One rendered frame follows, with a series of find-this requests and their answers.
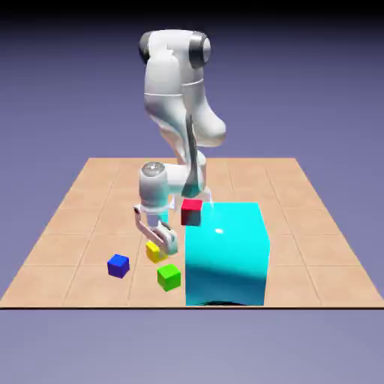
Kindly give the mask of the small yellow cube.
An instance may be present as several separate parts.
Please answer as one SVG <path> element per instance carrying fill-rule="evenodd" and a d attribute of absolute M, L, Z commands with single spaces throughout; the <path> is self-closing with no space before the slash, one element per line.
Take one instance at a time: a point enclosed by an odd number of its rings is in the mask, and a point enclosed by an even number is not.
<path fill-rule="evenodd" d="M 168 258 L 168 255 L 153 241 L 147 241 L 145 243 L 145 253 L 147 258 L 153 263 L 159 263 Z"/>

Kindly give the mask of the small red cube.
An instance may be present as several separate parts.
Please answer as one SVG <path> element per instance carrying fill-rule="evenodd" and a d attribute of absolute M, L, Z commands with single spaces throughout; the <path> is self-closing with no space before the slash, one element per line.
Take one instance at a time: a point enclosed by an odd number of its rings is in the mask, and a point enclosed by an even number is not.
<path fill-rule="evenodd" d="M 183 226 L 198 227 L 201 222 L 201 209 L 203 201 L 201 199 L 183 200 L 181 204 L 181 224 Z"/>

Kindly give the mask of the small blue cube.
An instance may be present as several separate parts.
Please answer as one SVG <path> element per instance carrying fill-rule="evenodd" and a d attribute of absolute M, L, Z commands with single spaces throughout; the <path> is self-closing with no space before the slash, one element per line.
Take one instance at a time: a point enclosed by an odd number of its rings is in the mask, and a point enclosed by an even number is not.
<path fill-rule="evenodd" d="M 128 257 L 114 254 L 107 262 L 109 275 L 116 278 L 123 278 L 130 270 L 130 260 Z"/>

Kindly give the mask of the small green cube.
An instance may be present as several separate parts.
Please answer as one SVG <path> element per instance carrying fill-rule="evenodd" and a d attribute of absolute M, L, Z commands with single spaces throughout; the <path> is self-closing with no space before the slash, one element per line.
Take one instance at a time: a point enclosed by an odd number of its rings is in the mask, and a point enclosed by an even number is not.
<path fill-rule="evenodd" d="M 182 274 L 174 264 L 168 264 L 157 270 L 157 282 L 168 292 L 181 286 Z"/>

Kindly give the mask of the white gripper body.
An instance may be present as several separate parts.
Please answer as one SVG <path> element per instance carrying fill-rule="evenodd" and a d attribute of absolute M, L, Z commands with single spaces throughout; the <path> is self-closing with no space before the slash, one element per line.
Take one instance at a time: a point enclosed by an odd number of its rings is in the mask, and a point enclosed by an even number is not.
<path fill-rule="evenodd" d="M 137 229 L 150 241 L 154 242 L 166 255 L 179 251 L 176 231 L 162 220 L 160 213 L 146 213 L 147 223 L 142 222 L 142 212 L 139 205 L 133 207 Z"/>

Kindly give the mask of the large cyan box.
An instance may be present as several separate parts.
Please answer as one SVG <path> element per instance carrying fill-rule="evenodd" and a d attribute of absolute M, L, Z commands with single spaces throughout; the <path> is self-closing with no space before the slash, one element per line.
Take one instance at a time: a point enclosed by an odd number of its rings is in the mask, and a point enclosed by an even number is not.
<path fill-rule="evenodd" d="M 270 240 L 256 202 L 205 202 L 184 235 L 186 305 L 264 304 Z"/>

